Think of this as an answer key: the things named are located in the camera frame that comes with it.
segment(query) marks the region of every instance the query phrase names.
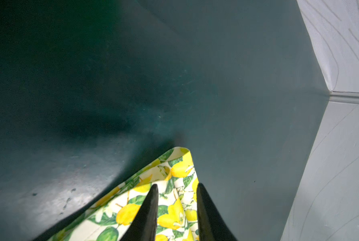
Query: lemon print fabric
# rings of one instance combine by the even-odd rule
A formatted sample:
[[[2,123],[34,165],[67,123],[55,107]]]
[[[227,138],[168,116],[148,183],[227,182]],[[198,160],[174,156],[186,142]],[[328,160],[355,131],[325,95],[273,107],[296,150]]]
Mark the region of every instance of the lemon print fabric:
[[[151,186],[159,192],[156,241],[199,240],[197,174],[190,151],[175,147],[102,197],[49,241],[118,241]]]

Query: black pointed object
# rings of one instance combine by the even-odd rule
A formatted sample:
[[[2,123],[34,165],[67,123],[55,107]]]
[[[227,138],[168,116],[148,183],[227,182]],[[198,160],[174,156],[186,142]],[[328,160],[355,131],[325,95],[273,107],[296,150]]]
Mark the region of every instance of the black pointed object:
[[[197,187],[197,217],[200,241],[237,241],[201,183]]]
[[[154,241],[157,230],[158,186],[154,184],[120,241]]]

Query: white panel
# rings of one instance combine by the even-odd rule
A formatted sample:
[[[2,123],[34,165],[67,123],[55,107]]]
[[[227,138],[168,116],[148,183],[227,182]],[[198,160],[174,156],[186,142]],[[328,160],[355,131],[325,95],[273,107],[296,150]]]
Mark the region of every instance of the white panel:
[[[359,0],[297,0],[330,91],[359,92]]]
[[[315,145],[281,240],[359,241],[359,104],[330,102]]]

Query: floral fabric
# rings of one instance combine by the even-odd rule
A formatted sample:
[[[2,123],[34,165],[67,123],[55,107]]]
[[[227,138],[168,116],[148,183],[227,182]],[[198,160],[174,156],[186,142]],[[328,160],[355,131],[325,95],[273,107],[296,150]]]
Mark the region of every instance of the floral fabric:
[[[175,147],[119,184],[49,241],[120,240],[153,184],[159,191],[156,241],[199,240],[198,178],[190,151]]]

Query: table surface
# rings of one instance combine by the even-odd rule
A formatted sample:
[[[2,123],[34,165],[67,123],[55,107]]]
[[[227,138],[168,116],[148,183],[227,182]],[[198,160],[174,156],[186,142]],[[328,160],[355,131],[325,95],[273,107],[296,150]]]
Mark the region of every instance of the table surface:
[[[238,240],[279,240],[327,102],[293,0],[0,2],[0,240],[173,146]]]

